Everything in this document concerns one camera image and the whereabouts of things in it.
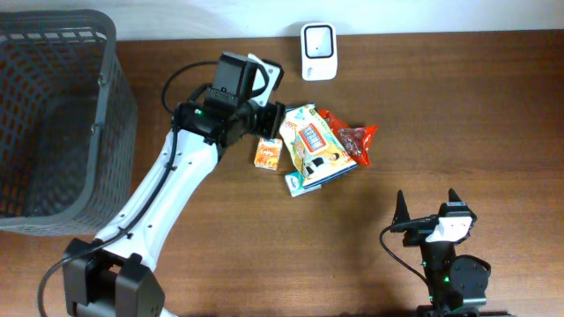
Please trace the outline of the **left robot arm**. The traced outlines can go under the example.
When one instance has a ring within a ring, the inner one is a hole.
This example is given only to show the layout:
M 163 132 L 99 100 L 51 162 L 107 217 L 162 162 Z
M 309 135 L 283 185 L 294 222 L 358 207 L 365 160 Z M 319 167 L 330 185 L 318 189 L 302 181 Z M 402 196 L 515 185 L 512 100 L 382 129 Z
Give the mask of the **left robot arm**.
M 170 315 L 154 271 L 176 220 L 228 146 L 247 134 L 275 136 L 285 112 L 282 103 L 253 100 L 232 108 L 179 104 L 159 157 L 129 201 L 92 242 L 74 239 L 65 249 L 68 315 Z

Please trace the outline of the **teal tissue pack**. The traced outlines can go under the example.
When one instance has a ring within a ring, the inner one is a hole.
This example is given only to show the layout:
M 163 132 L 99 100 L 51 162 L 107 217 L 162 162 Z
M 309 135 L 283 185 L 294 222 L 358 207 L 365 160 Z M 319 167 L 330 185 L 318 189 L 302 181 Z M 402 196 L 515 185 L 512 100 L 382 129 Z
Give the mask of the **teal tissue pack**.
M 285 176 L 285 182 L 290 192 L 291 197 L 296 197 L 299 195 L 304 195 L 308 192 L 312 192 L 321 189 L 321 185 L 317 185 L 311 188 L 304 188 L 303 186 L 304 178 L 300 172 L 292 172 Z

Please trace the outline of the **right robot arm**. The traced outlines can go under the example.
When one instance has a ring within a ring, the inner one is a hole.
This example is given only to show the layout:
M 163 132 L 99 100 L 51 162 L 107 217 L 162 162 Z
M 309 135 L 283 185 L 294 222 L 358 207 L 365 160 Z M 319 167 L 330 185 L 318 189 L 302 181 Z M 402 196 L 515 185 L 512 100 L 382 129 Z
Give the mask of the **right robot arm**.
M 486 304 L 486 288 L 491 265 L 478 257 L 456 254 L 455 246 L 470 238 L 477 216 L 454 189 L 439 211 L 427 217 L 412 218 L 404 194 L 397 193 L 391 232 L 404 235 L 404 247 L 421 252 L 423 281 L 430 304 L 418 306 L 418 316 L 478 316 Z

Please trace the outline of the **yellow snack bag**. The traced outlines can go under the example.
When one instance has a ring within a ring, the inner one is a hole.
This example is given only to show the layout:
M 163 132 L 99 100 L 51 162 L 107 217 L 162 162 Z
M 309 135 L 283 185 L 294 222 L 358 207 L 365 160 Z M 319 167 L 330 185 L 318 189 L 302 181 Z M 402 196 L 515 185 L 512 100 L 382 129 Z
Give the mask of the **yellow snack bag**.
M 314 104 L 287 110 L 278 133 L 304 188 L 323 185 L 358 167 Z

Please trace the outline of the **orange tissue pack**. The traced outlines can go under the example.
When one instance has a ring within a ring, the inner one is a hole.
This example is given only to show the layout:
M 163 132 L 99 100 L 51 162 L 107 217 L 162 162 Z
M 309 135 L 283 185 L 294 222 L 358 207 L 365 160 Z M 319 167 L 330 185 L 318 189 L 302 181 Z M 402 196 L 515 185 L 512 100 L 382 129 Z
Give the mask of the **orange tissue pack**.
M 254 158 L 255 167 L 276 171 L 282 148 L 283 141 L 281 139 L 260 137 Z

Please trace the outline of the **red candy bag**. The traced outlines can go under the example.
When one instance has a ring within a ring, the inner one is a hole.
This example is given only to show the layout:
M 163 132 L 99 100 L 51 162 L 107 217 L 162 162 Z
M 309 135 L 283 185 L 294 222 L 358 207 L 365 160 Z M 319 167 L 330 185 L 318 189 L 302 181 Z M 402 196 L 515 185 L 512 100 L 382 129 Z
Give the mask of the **red candy bag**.
M 368 151 L 378 129 L 377 126 L 352 128 L 326 109 L 319 109 L 317 113 L 326 121 L 332 133 L 356 163 L 363 166 L 371 165 Z

